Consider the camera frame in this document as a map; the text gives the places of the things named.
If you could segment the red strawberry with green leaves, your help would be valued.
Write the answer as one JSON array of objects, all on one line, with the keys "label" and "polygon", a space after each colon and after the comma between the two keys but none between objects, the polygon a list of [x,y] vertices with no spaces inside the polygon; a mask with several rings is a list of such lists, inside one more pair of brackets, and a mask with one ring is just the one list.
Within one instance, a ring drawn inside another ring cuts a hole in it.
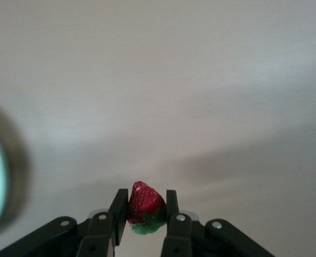
[{"label": "red strawberry with green leaves", "polygon": [[163,197],[144,182],[135,182],[129,199],[127,221],[138,235],[155,233],[167,222]]}]

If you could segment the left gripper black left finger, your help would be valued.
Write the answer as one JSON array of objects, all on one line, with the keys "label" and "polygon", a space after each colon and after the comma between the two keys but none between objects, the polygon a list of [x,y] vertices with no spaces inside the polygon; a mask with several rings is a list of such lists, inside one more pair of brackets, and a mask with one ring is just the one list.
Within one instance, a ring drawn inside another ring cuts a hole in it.
[{"label": "left gripper black left finger", "polygon": [[0,257],[114,257],[127,218],[128,190],[119,189],[109,209],[78,224],[58,217],[0,250]]}]

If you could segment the brown table cloth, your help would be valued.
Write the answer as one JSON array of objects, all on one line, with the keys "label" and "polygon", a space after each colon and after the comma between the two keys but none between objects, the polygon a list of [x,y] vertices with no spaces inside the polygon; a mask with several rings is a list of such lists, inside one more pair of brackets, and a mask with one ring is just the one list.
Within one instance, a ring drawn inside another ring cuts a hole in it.
[{"label": "brown table cloth", "polygon": [[0,249],[141,180],[316,257],[316,0],[0,0],[0,111],[28,167]]}]

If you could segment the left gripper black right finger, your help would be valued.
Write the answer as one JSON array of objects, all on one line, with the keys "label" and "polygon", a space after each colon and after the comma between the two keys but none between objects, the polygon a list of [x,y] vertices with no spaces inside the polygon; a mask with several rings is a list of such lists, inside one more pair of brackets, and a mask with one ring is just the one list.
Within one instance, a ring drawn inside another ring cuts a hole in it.
[{"label": "left gripper black right finger", "polygon": [[166,192],[166,217],[161,257],[276,257],[226,220],[202,225],[195,213],[179,209],[175,190]]}]

